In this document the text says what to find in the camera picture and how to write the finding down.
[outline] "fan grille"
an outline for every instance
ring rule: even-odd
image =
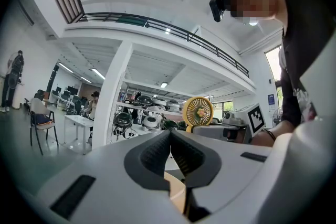
[[[197,114],[199,109],[202,110],[203,116]],[[202,98],[196,98],[190,102],[187,107],[186,116],[188,121],[193,125],[207,125],[211,120],[212,109],[209,104]]]

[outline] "standing person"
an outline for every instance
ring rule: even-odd
[[[96,108],[97,108],[97,103],[99,99],[99,92],[94,91],[93,94],[91,95],[93,99],[89,102],[88,107],[84,110],[87,114],[89,114],[89,120],[94,121],[95,120],[95,113],[96,113]],[[90,137],[87,141],[92,146],[92,133],[93,133],[93,127],[90,128]]]
[[[323,0],[211,0],[214,19],[223,12],[249,20],[275,19],[282,24],[282,48],[279,53],[283,115],[281,122],[256,134],[252,145],[273,146],[275,139],[291,133],[302,122],[316,116],[308,92],[300,77],[315,61],[335,30],[335,21]]]
[[[0,112],[9,112],[12,106],[16,85],[21,82],[22,69],[24,65],[23,53],[21,50],[11,55],[7,63],[7,73],[5,77],[4,87],[2,90],[2,102]]]

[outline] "balcony railing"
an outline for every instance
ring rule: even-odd
[[[78,22],[89,22],[89,21],[101,21],[101,22],[114,22],[114,23],[121,23],[121,24],[131,24],[131,25],[137,25],[140,27],[146,27],[146,28],[154,28],[159,31],[163,31],[166,34],[174,35],[176,37],[180,37],[187,42],[194,43],[212,53],[217,55],[217,57],[224,59],[229,64],[237,68],[239,71],[241,71],[243,74],[245,74],[247,77],[248,70],[239,62],[237,62],[233,57],[231,57],[226,52],[222,51],[209,41],[205,40],[202,37],[199,37],[198,35],[189,32],[183,28],[165,23],[160,20],[156,20],[149,17],[144,17],[140,15],[134,15],[134,14],[127,14],[127,13],[86,13],[84,14]]]

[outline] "yellow fan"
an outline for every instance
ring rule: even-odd
[[[213,106],[204,97],[192,97],[184,104],[183,120],[188,125],[186,131],[189,133],[193,126],[209,125],[213,116]]]

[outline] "person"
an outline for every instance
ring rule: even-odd
[[[293,132],[301,122],[313,120],[316,116],[300,77],[327,44],[335,29],[335,20],[323,0],[217,1],[224,10],[230,11],[232,17],[242,21],[275,19],[282,24],[279,62],[283,115],[276,127],[259,132],[250,141],[252,145],[273,146],[278,136]],[[213,10],[213,15],[218,21],[216,10]],[[236,141],[242,140],[240,133]]]
[[[91,95],[93,99],[89,101],[88,107],[84,110],[85,113],[89,114],[88,119],[94,121],[95,120],[95,113],[96,113],[96,108],[97,108],[97,103],[99,99],[99,92],[94,91],[93,94]],[[90,137],[87,141],[92,146],[92,133],[93,133],[93,127],[90,127]]]
[[[12,54],[8,60],[0,112],[9,112],[9,107],[12,106],[16,85],[18,82],[21,82],[23,65],[24,59],[21,50]]]

